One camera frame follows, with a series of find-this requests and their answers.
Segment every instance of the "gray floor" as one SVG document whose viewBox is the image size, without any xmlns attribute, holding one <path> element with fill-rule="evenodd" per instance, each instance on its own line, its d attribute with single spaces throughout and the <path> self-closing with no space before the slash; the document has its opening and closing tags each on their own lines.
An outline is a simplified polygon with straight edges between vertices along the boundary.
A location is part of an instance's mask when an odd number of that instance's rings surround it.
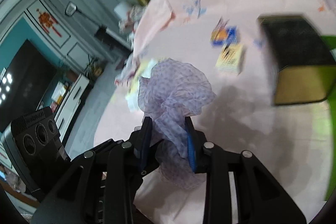
<svg viewBox="0 0 336 224">
<path fill-rule="evenodd" d="M 93 147 L 93 139 L 99 120 L 116 89 L 114 79 L 120 73 L 120 71 L 115 71 L 117 63 L 106 66 L 73 126 L 65 146 L 71 159 Z"/>
</svg>

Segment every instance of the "screw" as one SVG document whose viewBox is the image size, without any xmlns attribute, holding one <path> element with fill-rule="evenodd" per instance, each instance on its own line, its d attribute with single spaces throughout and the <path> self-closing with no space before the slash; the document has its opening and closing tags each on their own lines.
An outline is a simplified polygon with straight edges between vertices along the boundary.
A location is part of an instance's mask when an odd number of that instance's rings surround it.
<svg viewBox="0 0 336 224">
<path fill-rule="evenodd" d="M 250 158 L 253 155 L 252 152 L 249 150 L 244 150 L 242 154 L 245 158 Z"/>
<path fill-rule="evenodd" d="M 205 142 L 204 143 L 204 147 L 207 148 L 207 149 L 211 149 L 211 148 L 214 148 L 214 144 L 212 142 Z"/>
<path fill-rule="evenodd" d="M 86 159 L 89 159 L 89 158 L 91 158 L 92 156 L 93 156 L 93 152 L 92 152 L 91 150 L 86 151 L 86 152 L 84 153 L 84 158 L 86 158 Z"/>
<path fill-rule="evenodd" d="M 132 146 L 132 144 L 130 142 L 124 142 L 121 145 L 122 148 L 130 148 L 131 146 Z"/>
</svg>

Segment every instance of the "teal wall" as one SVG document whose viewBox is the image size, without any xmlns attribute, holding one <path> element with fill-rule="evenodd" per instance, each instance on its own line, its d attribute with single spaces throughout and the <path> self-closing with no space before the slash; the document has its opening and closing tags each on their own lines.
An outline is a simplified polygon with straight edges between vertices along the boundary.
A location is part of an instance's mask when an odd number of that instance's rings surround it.
<svg viewBox="0 0 336 224">
<path fill-rule="evenodd" d="M 60 59 L 33 31 L 26 20 L 21 18 L 7 35 L 5 40 L 0 44 L 0 72 L 3 68 L 7 68 L 9 66 L 15 54 L 26 41 L 26 39 L 28 39 L 51 64 L 53 64 L 55 67 L 58 66 Z M 54 77 L 52 83 L 49 85 L 48 90 L 45 93 L 45 96 L 43 97 L 45 107 L 50 106 L 51 95 L 57 83 L 58 79 Z"/>
</svg>

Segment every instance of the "drawer handle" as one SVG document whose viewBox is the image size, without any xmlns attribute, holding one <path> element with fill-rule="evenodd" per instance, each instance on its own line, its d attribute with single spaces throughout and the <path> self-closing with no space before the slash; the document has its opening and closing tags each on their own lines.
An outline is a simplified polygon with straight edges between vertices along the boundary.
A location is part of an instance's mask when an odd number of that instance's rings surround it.
<svg viewBox="0 0 336 224">
<path fill-rule="evenodd" d="M 77 92 L 76 92 L 76 94 L 75 94 L 75 96 L 73 97 L 73 100 L 75 100 L 76 99 L 76 97 L 77 97 L 77 95 L 78 95 L 78 93 L 79 93 L 79 91 L 82 89 L 82 87 L 80 86 L 79 87 L 79 89 L 77 90 Z"/>
<path fill-rule="evenodd" d="M 61 121 L 61 124 L 59 125 L 58 131 L 61 130 L 63 122 L 64 122 L 64 118 L 62 118 L 62 121 Z"/>
</svg>

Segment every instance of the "television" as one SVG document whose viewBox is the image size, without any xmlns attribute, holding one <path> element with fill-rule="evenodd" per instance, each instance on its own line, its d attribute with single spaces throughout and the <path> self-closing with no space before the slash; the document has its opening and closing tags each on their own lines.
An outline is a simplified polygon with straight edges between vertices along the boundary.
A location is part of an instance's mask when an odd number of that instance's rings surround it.
<svg viewBox="0 0 336 224">
<path fill-rule="evenodd" d="M 26 40 L 0 79 L 0 132 L 38 108 L 55 74 L 56 68 Z"/>
</svg>

